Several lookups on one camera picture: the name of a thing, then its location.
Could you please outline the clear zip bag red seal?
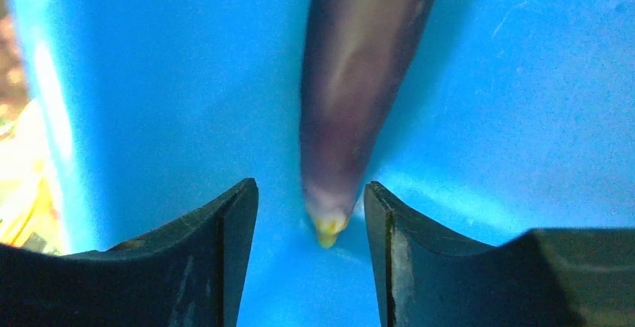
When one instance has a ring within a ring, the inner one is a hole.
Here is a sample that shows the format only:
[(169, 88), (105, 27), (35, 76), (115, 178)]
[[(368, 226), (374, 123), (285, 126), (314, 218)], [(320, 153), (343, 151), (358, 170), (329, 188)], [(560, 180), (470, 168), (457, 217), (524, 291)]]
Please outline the clear zip bag red seal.
[(60, 199), (43, 112), (29, 95), (14, 19), (1, 0), (1, 243), (68, 253)]

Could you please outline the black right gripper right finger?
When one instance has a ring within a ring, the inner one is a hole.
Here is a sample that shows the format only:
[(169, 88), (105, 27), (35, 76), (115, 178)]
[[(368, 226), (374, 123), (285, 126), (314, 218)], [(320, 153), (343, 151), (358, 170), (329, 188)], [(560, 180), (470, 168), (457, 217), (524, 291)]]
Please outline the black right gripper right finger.
[(632, 326), (634, 230), (531, 229), (499, 247), (379, 182), (364, 210), (382, 326)]

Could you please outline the purple fake eggplant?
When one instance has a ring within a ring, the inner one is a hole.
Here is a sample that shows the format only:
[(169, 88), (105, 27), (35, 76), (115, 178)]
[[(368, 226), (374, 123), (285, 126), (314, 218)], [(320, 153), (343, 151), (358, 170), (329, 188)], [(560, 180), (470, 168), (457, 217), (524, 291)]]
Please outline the purple fake eggplant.
[(435, 0), (311, 0), (300, 77), (300, 179), (316, 240), (348, 226)]

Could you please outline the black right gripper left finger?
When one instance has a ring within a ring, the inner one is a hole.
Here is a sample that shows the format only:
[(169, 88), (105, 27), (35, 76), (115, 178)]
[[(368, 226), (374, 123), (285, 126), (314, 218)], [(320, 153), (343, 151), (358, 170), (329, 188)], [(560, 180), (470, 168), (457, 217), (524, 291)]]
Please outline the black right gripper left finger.
[(254, 179), (106, 251), (1, 247), (3, 326), (235, 326), (258, 213)]

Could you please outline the blue plastic bin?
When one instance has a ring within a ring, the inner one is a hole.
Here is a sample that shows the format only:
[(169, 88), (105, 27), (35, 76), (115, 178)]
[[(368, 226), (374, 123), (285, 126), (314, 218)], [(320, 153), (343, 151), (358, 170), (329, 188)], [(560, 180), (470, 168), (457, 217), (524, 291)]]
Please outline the blue plastic bin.
[(634, 230), (634, 0), (435, 0), (356, 211), (320, 247), (300, 180), (310, 1), (10, 0), (69, 254), (252, 178), (235, 326), (382, 326), (371, 182), (494, 247), (539, 228)]

